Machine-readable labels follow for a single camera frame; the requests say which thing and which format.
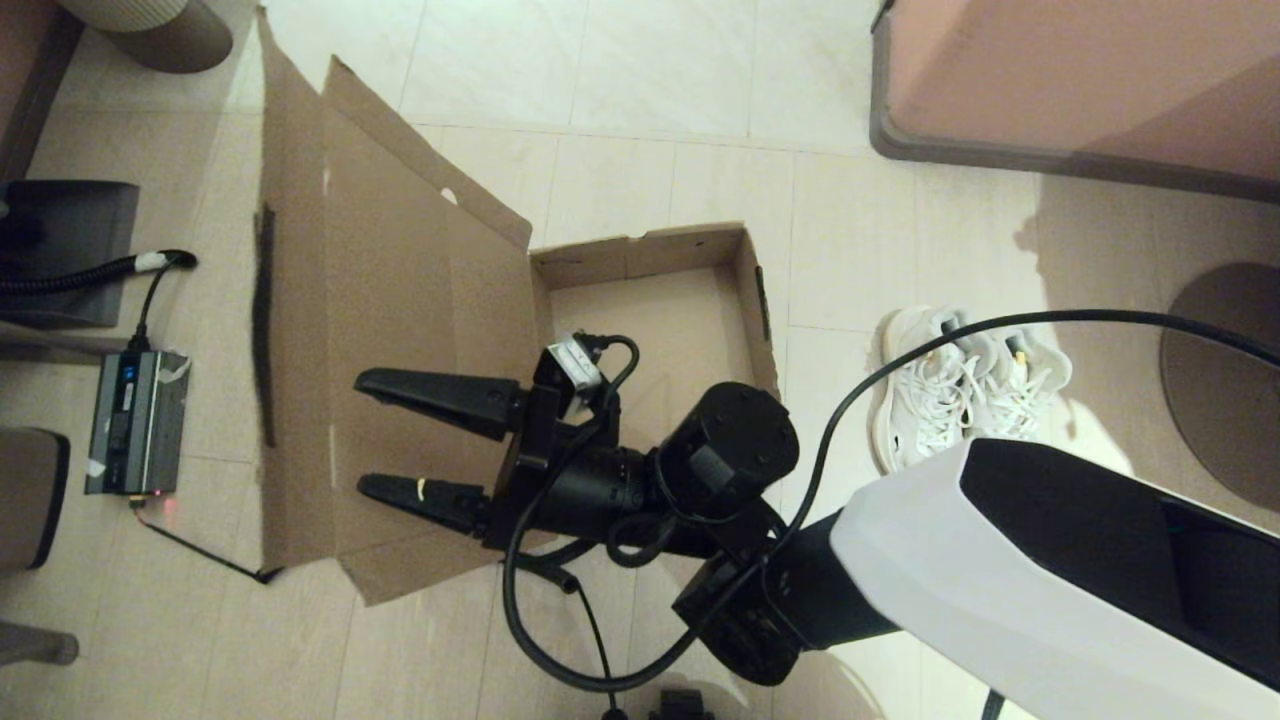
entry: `white sneaker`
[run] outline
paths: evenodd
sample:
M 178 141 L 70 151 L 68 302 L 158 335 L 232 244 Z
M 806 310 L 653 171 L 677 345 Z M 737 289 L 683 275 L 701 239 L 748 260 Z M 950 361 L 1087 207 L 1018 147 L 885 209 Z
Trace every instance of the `white sneaker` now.
M 1071 380 L 1071 360 L 1023 328 L 991 331 L 991 340 L 996 365 L 974 389 L 965 436 L 1037 441 L 1053 393 Z
M 884 325 L 883 361 L 964 324 L 964 313 L 954 307 L 937 310 L 922 305 L 899 310 Z M 872 432 L 872 448 L 882 473 L 896 473 L 964 438 L 972 419 L 973 388 L 991 372 L 997 352 L 989 337 L 970 336 L 913 360 L 888 377 Z

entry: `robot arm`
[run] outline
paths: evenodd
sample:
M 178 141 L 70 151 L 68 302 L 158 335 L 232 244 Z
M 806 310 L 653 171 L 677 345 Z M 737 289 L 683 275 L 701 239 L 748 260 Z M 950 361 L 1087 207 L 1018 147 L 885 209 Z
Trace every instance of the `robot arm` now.
M 1044 446 L 972 441 L 780 543 L 760 496 L 796 464 L 786 410 L 721 383 L 658 447 L 621 447 L 599 340 L 544 351 L 529 389 L 361 374 L 361 392 L 511 445 L 492 497 L 388 475 L 360 491 L 486 547 L 508 547 L 539 498 L 531 525 L 580 538 L 579 555 L 705 559 L 673 610 L 759 684 L 801 652 L 904 629 L 1046 719 L 1277 716 L 1275 537 Z

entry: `cardboard box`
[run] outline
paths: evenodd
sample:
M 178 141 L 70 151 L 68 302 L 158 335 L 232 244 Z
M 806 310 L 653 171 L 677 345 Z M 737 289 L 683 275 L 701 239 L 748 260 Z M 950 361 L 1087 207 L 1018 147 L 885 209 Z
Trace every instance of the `cardboard box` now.
M 499 559 L 356 492 L 371 471 L 492 488 L 506 447 L 355 392 L 367 368 L 527 386 L 554 337 L 627 334 L 641 360 L 622 389 L 622 439 L 639 450 L 717 382 L 777 395 L 763 275 L 740 224 L 530 254 L 529 222 L 436 154 L 351 69 L 335 60 L 317 94 L 261 27 L 253 336 L 268 566 L 334 556 L 372 605 Z M 607 356 L 605 372 L 625 355 Z

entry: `white sticker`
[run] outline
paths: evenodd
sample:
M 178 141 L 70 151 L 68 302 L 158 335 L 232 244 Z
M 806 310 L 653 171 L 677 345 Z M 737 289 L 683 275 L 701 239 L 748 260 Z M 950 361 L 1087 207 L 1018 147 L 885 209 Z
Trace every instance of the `white sticker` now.
M 177 370 L 160 370 L 159 373 L 156 373 L 156 380 L 160 384 L 172 383 L 174 380 L 182 379 L 182 377 L 186 375 L 187 370 L 189 369 L 191 369 L 191 357 L 187 357 L 187 361 L 179 365 Z

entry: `chair leg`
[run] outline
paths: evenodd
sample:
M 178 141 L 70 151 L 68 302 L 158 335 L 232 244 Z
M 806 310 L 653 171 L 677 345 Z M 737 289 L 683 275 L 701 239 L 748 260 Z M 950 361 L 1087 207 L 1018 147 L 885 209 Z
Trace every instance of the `chair leg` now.
M 73 634 L 0 621 L 0 665 L 23 660 L 70 665 L 77 655 L 79 642 Z

